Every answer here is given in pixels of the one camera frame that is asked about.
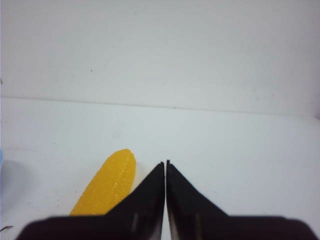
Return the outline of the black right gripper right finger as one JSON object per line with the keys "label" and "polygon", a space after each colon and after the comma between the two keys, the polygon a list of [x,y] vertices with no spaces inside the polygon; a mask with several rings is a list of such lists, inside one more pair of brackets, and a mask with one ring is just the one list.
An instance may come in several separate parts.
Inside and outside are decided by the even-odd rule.
{"label": "black right gripper right finger", "polygon": [[282,216],[228,215],[169,161],[166,204],[173,240],[315,240],[303,221]]}

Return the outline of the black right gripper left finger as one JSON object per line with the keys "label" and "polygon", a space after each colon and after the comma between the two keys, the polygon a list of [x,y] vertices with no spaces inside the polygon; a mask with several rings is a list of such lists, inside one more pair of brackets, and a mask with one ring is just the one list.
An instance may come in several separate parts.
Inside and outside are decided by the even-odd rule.
{"label": "black right gripper left finger", "polygon": [[163,162],[105,215],[59,216],[28,224],[19,240],[159,240],[165,203]]}

